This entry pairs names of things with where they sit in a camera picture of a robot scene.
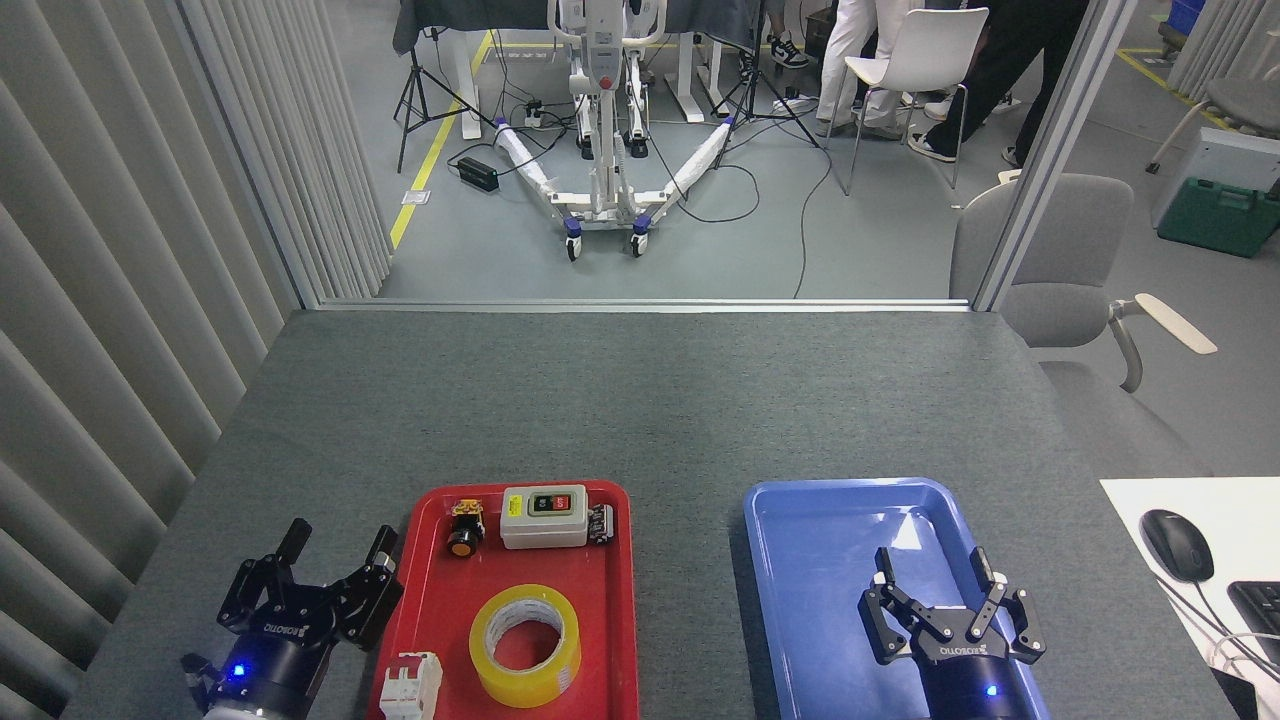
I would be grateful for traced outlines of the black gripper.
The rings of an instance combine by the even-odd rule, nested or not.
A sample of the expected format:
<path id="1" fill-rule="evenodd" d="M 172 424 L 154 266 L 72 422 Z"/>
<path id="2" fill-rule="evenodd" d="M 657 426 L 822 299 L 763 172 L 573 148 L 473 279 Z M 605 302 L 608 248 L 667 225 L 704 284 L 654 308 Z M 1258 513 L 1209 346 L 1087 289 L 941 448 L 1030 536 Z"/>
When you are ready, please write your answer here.
<path id="1" fill-rule="evenodd" d="M 292 568 L 311 532 L 296 518 L 274 553 L 239 565 L 218 611 L 238 639 L 207 717 L 306 717 L 334 644 L 370 651 L 381 639 L 404 593 L 390 556 L 398 533 L 380 527 L 364 565 L 324 591 L 293 591 Z"/>
<path id="2" fill-rule="evenodd" d="M 1033 598 L 1025 588 L 1011 587 L 982 547 L 969 559 L 986 594 L 980 607 L 927 609 L 899 587 L 890 550 L 876 551 L 877 571 L 860 596 L 874 660 L 887 666 L 913 656 L 933 719 L 1034 719 L 1015 669 L 1016 662 L 1036 664 L 1047 650 Z M 995 625 L 1000 609 L 1014 623 L 1012 641 Z"/>

